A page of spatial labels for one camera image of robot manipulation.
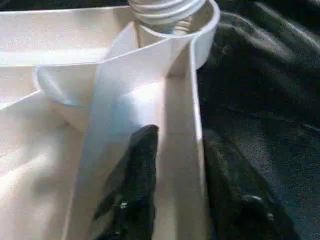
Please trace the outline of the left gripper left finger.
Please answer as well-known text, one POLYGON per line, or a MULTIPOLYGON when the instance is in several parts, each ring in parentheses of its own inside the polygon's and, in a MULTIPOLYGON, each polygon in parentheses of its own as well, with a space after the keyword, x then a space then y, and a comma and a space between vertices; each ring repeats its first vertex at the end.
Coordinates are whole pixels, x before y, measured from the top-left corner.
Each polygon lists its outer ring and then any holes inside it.
POLYGON ((92 218, 94 240, 152 239, 158 132, 158 126, 145 125, 131 135, 92 218))

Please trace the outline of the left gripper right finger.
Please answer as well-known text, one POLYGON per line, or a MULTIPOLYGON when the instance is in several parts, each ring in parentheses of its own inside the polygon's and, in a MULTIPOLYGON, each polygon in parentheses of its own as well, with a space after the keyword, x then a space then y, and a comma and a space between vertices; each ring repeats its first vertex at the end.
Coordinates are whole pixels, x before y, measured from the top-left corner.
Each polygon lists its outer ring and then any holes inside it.
POLYGON ((291 218, 238 147, 204 136, 210 216, 218 240, 299 240, 291 218))

